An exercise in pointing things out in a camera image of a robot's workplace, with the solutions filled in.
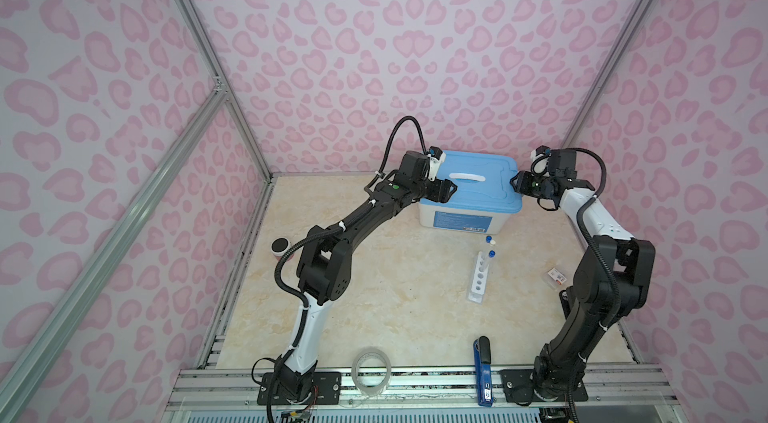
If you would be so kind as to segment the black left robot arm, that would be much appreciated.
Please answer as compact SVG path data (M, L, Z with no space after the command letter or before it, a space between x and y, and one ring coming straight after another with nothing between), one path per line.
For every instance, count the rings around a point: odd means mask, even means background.
M399 167L385 170L398 130L411 122L420 149L403 154ZM449 179L437 177L446 160L442 149L428 147L419 121L412 115L400 118L385 145L382 162L364 187L366 200L346 217L326 227L314 226L279 257L274 280L278 288L300 301L287 349L273 361L265 390L267 406L282 393L290 402L302 403L313 392L320 337L330 310L351 282L352 259L358 246L374 230L423 199L447 203L458 190Z

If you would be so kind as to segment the blue plastic box lid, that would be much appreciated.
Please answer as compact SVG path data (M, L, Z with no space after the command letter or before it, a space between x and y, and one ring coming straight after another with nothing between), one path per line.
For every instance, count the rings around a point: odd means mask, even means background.
M522 196L511 186L518 165L508 156L446 151L437 177L449 179L457 191L447 203L422 199L420 204L445 209L515 214L522 209Z

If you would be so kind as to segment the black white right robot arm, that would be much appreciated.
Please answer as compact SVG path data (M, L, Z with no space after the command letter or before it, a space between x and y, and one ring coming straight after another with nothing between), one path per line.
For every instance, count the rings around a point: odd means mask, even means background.
M587 245L571 285L560 293L567 310L563 327L542 347L529 375L506 384L506 399L517 405L564 400L573 406L598 343L647 301L656 249L602 204L606 183L606 164L595 152L548 146L538 147L529 170L510 180L517 193L564 211Z

